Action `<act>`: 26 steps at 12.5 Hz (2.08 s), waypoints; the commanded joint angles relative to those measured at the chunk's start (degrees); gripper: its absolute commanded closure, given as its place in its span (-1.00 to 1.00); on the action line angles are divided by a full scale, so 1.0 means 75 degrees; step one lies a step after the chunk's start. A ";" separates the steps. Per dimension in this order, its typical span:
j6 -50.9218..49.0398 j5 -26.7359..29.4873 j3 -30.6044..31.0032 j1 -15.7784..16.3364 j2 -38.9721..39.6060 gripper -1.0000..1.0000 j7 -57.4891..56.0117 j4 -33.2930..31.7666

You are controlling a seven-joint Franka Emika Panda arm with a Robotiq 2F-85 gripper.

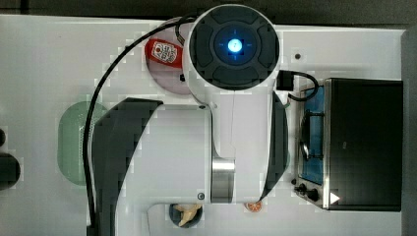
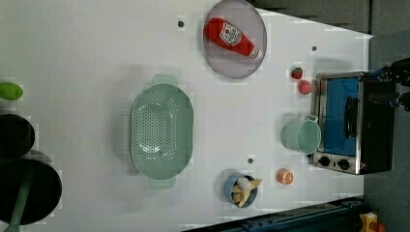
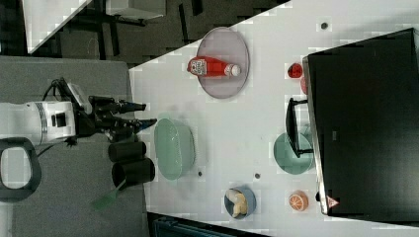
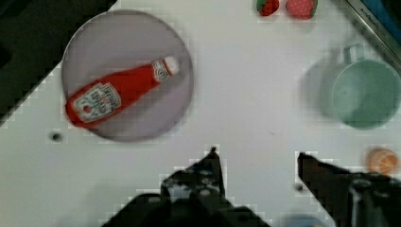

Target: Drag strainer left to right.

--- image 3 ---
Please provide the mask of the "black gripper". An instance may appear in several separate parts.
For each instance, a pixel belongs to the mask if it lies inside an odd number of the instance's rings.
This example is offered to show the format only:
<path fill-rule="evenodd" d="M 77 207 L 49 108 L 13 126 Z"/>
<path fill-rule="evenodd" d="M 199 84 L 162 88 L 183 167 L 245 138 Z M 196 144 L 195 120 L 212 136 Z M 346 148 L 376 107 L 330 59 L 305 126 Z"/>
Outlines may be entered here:
<path fill-rule="evenodd" d="M 146 104 L 116 101 L 111 97 L 89 96 L 88 104 L 91 111 L 79 109 L 75 113 L 76 136 L 78 138 L 90 137 L 96 133 L 105 134 L 111 142 L 117 142 L 119 134 L 136 134 L 157 123 L 156 118 L 151 119 L 121 119 L 115 114 L 126 114 L 144 111 Z"/>

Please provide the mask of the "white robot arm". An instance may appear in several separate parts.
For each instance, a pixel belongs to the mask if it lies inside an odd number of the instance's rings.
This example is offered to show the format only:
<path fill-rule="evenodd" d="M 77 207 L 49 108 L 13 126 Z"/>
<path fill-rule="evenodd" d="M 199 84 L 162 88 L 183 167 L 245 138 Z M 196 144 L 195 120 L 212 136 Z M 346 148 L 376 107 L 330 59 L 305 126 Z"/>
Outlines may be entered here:
<path fill-rule="evenodd" d="M 1 105 L 1 152 L 20 148 L 28 156 L 31 176 L 19 188 L 1 185 L 3 202 L 18 202 L 31 196 L 42 180 L 40 154 L 36 148 L 65 142 L 73 145 L 79 138 L 96 133 L 118 142 L 157 123 L 155 118 L 122 118 L 143 111 L 145 104 L 91 96 L 86 104 L 77 101 L 41 101 Z"/>

